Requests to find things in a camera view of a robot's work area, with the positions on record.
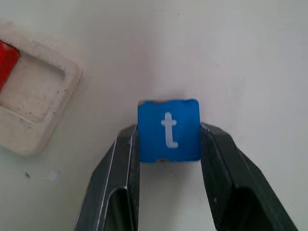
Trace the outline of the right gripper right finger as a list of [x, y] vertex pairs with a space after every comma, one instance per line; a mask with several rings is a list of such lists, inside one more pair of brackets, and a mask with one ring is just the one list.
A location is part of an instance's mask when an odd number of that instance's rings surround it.
[[201, 166], [218, 231], [295, 231], [262, 171], [224, 130], [202, 123]]

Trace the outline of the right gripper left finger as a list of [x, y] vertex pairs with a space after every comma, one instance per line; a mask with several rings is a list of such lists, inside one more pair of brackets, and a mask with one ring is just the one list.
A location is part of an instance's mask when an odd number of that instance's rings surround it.
[[133, 124], [119, 131], [93, 171], [74, 229], [136, 231], [139, 198], [139, 135]]

